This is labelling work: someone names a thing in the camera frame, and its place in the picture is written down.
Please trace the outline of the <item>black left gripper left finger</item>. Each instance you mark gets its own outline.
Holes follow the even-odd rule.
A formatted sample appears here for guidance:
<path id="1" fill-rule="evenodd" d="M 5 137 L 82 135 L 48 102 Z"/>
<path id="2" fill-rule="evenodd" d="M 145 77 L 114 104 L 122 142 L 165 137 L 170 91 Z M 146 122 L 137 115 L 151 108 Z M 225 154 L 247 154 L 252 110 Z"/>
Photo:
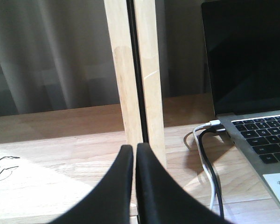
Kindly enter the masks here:
<path id="1" fill-rule="evenodd" d="M 52 224 L 128 224 L 133 178 L 133 148 L 122 145 L 96 187 Z"/>

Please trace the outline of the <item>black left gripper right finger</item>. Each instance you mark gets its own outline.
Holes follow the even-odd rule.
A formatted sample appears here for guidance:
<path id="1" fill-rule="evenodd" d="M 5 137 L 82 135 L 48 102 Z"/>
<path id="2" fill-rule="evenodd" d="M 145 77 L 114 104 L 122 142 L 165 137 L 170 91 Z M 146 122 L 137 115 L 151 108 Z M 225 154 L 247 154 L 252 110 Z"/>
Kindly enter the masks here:
<path id="1" fill-rule="evenodd" d="M 141 224 L 228 223 L 179 186 L 148 143 L 137 145 L 136 197 Z"/>

